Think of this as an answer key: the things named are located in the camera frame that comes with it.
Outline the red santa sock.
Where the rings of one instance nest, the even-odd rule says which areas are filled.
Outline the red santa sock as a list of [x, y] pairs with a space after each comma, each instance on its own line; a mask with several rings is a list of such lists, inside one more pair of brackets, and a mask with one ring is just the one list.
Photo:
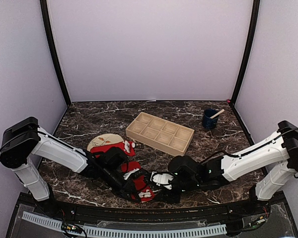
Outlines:
[[103, 145], [94, 146], [90, 150], [91, 153], [100, 153], [100, 152], [108, 152], [109, 149], [117, 147], [121, 149], [127, 156], [135, 156], [136, 153], [134, 151], [135, 143], [131, 141], [120, 141], [117, 143], [112, 143], [111, 141], [106, 140]]
[[[141, 169], [142, 167], [140, 166], [139, 162], [136, 162], [136, 161], [127, 162], [121, 165], [121, 171], [123, 175], [137, 168]], [[141, 180], [141, 179], [132, 179], [132, 180], [135, 183], [136, 189], [141, 198], [140, 203], [149, 202], [154, 199], [154, 193], [150, 188], [150, 186], [145, 182], [145, 180]]]

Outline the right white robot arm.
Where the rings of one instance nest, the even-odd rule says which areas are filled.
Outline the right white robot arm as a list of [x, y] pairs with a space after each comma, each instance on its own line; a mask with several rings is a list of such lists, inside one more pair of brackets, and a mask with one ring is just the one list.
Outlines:
[[243, 210], [254, 215], [291, 178], [298, 178], [298, 127], [284, 120], [266, 139], [234, 154], [215, 152], [199, 163], [189, 156], [176, 156], [167, 172], [153, 172], [150, 181], [169, 193], [200, 189], [216, 190], [241, 176], [274, 164], [269, 173], [250, 190]]

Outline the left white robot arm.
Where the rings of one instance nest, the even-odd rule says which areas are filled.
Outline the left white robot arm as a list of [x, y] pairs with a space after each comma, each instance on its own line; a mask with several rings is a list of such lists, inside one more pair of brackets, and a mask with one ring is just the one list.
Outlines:
[[52, 199], [53, 193], [33, 165], [30, 155], [49, 159], [87, 178], [102, 178], [116, 196], [141, 202], [133, 180], [124, 178], [117, 170], [128, 159], [122, 148], [110, 145], [105, 152], [78, 149], [49, 134], [39, 126], [37, 118], [28, 117], [4, 131], [0, 162], [17, 175], [49, 216], [56, 216], [60, 205]]

